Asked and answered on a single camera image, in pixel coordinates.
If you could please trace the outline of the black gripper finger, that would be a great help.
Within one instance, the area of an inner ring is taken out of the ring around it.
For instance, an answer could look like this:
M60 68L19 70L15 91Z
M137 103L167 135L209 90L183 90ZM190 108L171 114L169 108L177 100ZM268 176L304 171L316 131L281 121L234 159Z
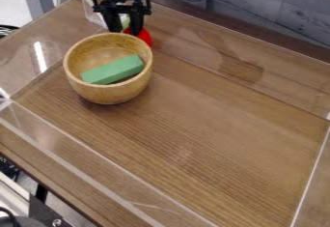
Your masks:
M130 29L131 33L138 36L145 24L145 14L142 11L133 10L130 13Z
M109 30L115 33L121 33L123 30L123 24L121 20L121 16L118 13L106 10L103 13L103 19L107 24Z

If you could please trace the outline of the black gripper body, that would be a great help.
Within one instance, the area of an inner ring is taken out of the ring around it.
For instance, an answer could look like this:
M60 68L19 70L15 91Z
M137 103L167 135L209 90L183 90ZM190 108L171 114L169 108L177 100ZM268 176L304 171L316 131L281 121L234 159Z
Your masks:
M118 14L129 14L138 10L142 14L151 14L151 0L93 0L93 10L115 11Z

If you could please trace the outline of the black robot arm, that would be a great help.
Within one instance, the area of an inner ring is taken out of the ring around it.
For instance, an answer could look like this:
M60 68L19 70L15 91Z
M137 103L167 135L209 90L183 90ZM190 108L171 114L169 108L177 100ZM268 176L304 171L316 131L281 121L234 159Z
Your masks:
M145 26L145 16L151 14L151 0L93 0L93 10L101 13L110 32L123 30L122 14L130 18L130 33L138 36Z

